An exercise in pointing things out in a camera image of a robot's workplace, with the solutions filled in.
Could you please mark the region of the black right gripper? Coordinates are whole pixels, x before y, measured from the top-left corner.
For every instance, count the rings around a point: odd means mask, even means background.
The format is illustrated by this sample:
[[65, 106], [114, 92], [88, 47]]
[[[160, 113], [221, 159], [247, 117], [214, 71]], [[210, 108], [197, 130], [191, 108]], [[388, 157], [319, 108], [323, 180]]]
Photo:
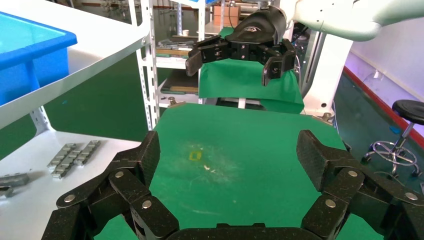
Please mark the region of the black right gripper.
[[185, 61], [186, 75], [192, 77], [203, 64], [227, 58], [253, 61], [264, 65], [261, 82], [266, 87], [295, 67], [296, 50], [288, 39], [282, 40], [286, 26], [286, 16], [278, 7], [257, 10], [225, 39], [215, 35], [195, 43]]

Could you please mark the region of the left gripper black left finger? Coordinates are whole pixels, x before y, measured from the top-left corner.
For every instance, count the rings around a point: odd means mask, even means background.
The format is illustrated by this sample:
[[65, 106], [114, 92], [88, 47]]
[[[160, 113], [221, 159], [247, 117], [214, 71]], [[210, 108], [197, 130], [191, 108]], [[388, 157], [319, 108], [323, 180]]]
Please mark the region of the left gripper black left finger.
[[92, 240], [117, 216], [140, 240], [169, 238], [179, 222], [150, 191], [160, 152], [156, 131], [139, 146], [118, 152], [101, 174], [57, 199], [42, 238]]

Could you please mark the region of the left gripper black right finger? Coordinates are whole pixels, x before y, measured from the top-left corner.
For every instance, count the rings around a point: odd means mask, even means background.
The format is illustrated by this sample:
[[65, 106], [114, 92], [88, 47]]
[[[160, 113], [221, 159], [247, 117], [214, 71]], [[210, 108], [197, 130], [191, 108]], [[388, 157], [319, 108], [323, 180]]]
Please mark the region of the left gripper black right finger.
[[320, 192], [301, 227], [322, 240], [334, 240], [350, 215], [362, 218], [386, 240], [424, 237], [424, 199], [411, 189], [373, 173], [346, 150], [322, 144], [301, 130], [297, 158]]

